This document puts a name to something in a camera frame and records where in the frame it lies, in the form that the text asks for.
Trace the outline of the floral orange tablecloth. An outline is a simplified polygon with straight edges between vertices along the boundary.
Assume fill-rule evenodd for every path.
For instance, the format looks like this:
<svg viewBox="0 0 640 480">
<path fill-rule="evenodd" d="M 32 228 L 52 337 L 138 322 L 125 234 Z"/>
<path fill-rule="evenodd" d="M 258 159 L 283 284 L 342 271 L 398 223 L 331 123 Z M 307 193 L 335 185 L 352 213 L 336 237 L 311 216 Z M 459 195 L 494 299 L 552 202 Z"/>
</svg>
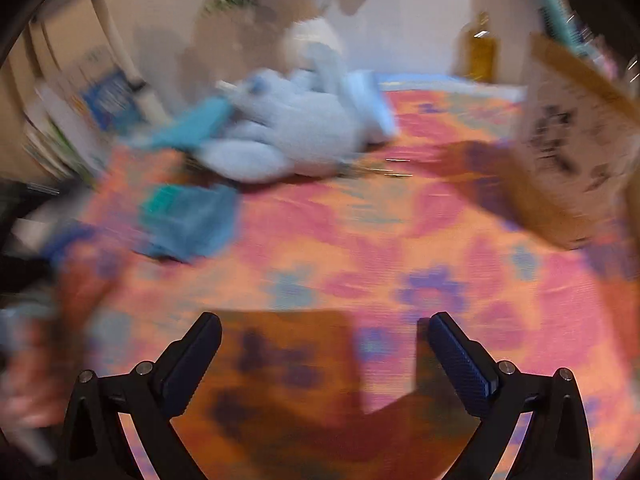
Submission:
<svg viewBox="0 0 640 480">
<path fill-rule="evenodd" d="M 639 443 L 639 270 L 624 216 L 574 252 L 518 226 L 495 157 L 516 104 L 395 92 L 400 178 L 243 196 L 234 241 L 190 264 L 129 255 L 89 336 L 101 375 L 158 357 L 212 311 L 224 340 L 178 434 L 212 479 L 435 479 L 476 427 L 421 318 L 497 360 L 574 373 L 594 474 Z"/>
</svg>

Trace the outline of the blue folded sock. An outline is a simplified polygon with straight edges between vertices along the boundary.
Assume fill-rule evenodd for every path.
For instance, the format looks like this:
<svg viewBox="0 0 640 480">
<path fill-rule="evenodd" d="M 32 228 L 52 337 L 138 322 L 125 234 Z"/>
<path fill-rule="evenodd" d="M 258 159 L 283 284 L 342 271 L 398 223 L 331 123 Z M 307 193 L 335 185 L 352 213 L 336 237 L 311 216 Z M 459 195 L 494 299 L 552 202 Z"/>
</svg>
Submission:
<svg viewBox="0 0 640 480">
<path fill-rule="evenodd" d="M 137 252 L 189 263 L 218 254 L 234 239 L 241 196 L 232 185 L 163 184 L 140 207 Z"/>
</svg>

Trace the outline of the brown paper box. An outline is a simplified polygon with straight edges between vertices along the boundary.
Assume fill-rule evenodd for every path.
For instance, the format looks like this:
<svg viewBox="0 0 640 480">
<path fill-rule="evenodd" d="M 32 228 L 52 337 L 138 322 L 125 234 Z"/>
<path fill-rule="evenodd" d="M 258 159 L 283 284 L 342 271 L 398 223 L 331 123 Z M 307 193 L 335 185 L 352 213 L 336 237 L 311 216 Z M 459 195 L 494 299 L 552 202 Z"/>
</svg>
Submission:
<svg viewBox="0 0 640 480">
<path fill-rule="evenodd" d="M 521 119 L 500 176 L 521 224 L 564 249 L 612 216 L 639 158 L 639 109 L 566 47 L 529 38 Z"/>
</svg>

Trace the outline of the stack of books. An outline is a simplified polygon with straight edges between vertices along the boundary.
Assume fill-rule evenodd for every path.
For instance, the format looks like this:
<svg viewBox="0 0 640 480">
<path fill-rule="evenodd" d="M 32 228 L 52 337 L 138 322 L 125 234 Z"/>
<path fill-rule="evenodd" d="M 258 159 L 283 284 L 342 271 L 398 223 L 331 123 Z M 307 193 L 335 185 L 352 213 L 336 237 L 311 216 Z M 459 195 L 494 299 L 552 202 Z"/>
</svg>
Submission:
<svg viewBox="0 0 640 480">
<path fill-rule="evenodd" d="M 68 102 L 44 80 L 24 107 L 25 151 L 57 178 L 101 177 L 110 146 L 78 102 Z"/>
</svg>

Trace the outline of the teal plush cloth piece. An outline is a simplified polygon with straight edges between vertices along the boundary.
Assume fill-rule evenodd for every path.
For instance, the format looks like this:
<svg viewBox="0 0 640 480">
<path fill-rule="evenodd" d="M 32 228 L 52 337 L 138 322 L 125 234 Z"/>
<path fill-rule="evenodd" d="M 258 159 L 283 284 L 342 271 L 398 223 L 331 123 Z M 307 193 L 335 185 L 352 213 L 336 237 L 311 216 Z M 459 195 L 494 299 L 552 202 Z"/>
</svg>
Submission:
<svg viewBox="0 0 640 480">
<path fill-rule="evenodd" d="M 176 150 L 193 152 L 209 139 L 218 138 L 233 115 L 233 106 L 223 96 L 212 96 L 178 116 L 170 124 L 128 140 L 142 151 Z"/>
</svg>

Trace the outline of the blue cover textbook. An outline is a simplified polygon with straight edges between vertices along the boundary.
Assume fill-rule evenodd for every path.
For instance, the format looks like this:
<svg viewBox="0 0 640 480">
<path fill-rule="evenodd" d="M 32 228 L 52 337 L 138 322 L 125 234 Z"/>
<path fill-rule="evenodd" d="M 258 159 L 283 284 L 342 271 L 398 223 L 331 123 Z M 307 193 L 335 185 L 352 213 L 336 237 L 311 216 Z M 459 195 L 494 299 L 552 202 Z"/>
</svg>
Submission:
<svg viewBox="0 0 640 480">
<path fill-rule="evenodd" d="M 128 80 L 113 68 L 80 92 L 91 118 L 103 132 L 125 134 L 143 122 Z"/>
</svg>

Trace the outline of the light blue plush toy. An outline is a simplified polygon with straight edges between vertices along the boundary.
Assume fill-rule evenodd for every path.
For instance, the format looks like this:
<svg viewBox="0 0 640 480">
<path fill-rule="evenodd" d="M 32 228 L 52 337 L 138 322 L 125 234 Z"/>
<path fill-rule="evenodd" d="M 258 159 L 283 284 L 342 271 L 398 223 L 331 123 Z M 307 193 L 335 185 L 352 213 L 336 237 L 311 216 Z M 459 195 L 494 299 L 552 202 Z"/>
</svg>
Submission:
<svg viewBox="0 0 640 480">
<path fill-rule="evenodd" d="M 324 178 L 396 138 L 392 107 L 374 73 L 346 70 L 342 56 L 318 42 L 307 47 L 306 60 L 290 76 L 258 70 L 235 84 L 221 81 L 233 118 L 201 144 L 195 160 L 245 184 Z"/>
</svg>

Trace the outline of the amber glass bottle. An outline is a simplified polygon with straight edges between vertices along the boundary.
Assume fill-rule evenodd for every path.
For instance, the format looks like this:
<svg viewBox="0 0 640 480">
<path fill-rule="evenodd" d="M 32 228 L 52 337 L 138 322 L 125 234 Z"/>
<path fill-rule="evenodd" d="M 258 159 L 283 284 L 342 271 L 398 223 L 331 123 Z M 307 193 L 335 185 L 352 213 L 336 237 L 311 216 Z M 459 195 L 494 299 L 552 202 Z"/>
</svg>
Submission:
<svg viewBox="0 0 640 480">
<path fill-rule="evenodd" d="M 498 51 L 499 40 L 491 32 L 489 13 L 480 11 L 466 30 L 465 77 L 482 84 L 492 84 L 496 76 Z"/>
</svg>

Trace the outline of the white ribbed vase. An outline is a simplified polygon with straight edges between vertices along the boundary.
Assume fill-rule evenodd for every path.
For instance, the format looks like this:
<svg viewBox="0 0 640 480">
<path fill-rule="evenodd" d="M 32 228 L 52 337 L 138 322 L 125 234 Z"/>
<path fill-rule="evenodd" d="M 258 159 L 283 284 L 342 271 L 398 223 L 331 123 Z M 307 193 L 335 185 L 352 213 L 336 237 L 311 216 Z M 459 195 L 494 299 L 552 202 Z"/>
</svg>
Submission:
<svg viewBox="0 0 640 480">
<path fill-rule="evenodd" d="M 344 54 L 341 38 L 325 18 L 319 16 L 311 20 L 298 21 L 283 33 L 280 41 L 280 55 L 288 70 L 310 67 L 306 58 L 310 44 L 325 44 L 338 54 Z"/>
</svg>

